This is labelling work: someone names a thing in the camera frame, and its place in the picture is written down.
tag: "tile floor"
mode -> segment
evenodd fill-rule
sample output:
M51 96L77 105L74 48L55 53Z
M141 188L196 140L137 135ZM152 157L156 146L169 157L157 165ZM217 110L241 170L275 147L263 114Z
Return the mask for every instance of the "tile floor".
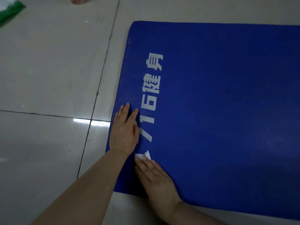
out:
M133 21L300 24L300 0L20 1L27 8L0 28L1 225L29 224L104 154ZM199 209L228 224L300 224ZM103 222L160 223L121 193Z

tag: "blue yoga mat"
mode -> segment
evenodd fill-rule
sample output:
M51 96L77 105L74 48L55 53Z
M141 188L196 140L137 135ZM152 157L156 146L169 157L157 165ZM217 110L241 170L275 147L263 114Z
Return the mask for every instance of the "blue yoga mat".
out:
M300 219L300 26L134 22L126 102L182 200ZM133 157L115 191L145 196Z

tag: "skin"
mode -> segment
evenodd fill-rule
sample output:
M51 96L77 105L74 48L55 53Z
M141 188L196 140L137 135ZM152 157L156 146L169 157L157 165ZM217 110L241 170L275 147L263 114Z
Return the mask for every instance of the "skin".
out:
M138 109L128 117L130 104L114 117L110 150L70 185L31 225L102 224L118 175L139 139L135 121ZM172 179L154 160L136 159L135 170L156 214L170 225L224 224L178 196Z

